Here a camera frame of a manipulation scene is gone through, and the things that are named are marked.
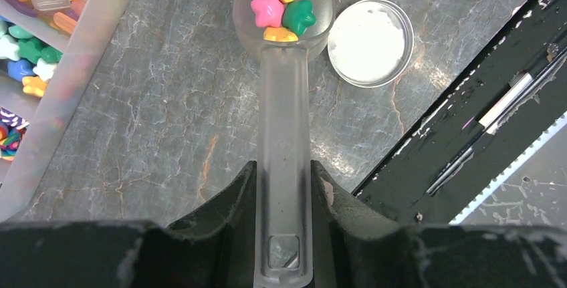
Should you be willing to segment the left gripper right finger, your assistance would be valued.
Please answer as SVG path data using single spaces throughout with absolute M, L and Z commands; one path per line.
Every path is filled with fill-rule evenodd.
M 311 163 L 313 287 L 565 287 L 554 227 L 401 225 Z

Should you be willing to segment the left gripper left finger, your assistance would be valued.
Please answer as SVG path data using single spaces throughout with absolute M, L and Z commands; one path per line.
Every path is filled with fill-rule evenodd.
M 167 227 L 150 221 L 1 225 L 2 287 L 252 287 L 256 163 Z

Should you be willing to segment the clear plastic scoop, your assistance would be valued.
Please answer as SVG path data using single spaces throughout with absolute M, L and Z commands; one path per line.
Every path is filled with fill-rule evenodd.
M 308 62 L 327 45 L 334 0 L 310 0 L 316 24 L 297 42 L 271 42 L 252 0 L 233 0 L 233 23 L 259 61 L 255 287 L 305 287 L 313 278 Z

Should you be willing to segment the green star candy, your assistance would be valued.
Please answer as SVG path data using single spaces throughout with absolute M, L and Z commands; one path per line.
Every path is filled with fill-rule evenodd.
M 316 24 L 312 1 L 299 0 L 287 4 L 281 19 L 281 24 L 298 37 L 305 34 L 309 27 Z

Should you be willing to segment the pink star candy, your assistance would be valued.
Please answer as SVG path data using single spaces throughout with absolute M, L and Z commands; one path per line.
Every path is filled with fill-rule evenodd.
M 280 0 L 252 0 L 250 7 L 257 27 L 281 27 L 285 5 Z

